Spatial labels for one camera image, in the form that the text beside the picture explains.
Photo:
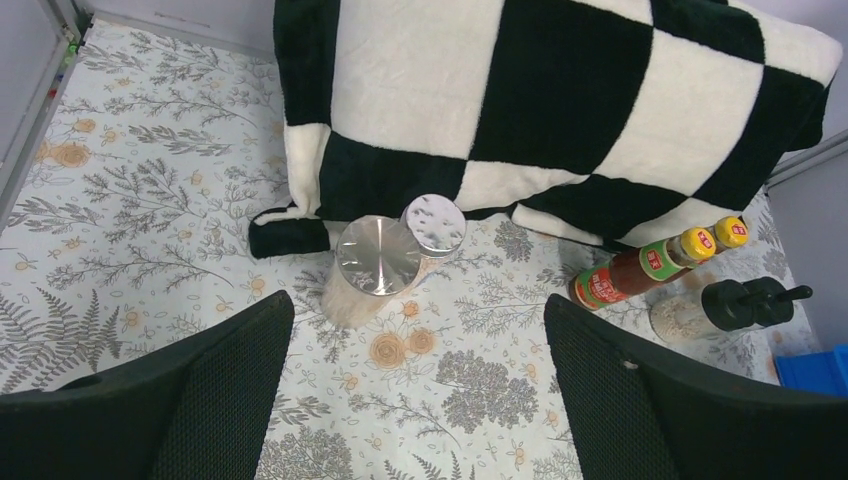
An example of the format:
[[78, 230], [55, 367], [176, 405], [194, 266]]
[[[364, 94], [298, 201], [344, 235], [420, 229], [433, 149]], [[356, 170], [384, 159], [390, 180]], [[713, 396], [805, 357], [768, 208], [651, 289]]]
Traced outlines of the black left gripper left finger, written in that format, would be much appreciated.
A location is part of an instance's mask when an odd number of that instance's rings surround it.
[[54, 391], [1, 399], [5, 479], [251, 479], [295, 317], [277, 291]]

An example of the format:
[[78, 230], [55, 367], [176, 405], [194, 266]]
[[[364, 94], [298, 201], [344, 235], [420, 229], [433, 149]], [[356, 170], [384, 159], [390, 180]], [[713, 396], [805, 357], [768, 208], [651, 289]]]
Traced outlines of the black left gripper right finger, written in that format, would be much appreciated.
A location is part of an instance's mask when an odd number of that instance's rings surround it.
[[560, 295], [544, 326], [587, 479], [843, 479], [847, 402], [725, 372]]

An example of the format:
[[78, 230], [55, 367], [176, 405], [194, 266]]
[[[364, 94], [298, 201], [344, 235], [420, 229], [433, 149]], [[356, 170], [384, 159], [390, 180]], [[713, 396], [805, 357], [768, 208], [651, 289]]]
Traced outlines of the sauce bottle yellow cap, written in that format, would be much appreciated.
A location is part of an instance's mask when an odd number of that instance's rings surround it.
[[671, 282], [673, 276], [711, 258], [716, 248], [716, 240], [709, 230], [690, 228], [619, 253], [581, 272], [569, 283], [569, 297], [584, 309], [600, 310]]
[[749, 240], [749, 230], [745, 222], [736, 216], [724, 217], [707, 227], [714, 239], [717, 256], [725, 251], [745, 246]]

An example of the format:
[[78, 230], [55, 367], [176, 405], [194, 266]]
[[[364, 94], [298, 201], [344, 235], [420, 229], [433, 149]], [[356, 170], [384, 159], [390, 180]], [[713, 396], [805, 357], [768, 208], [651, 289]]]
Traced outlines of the blue plastic divided bin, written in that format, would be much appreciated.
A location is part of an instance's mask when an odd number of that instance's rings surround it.
[[847, 397], [847, 345], [830, 351], [778, 356], [775, 365], [783, 387]]

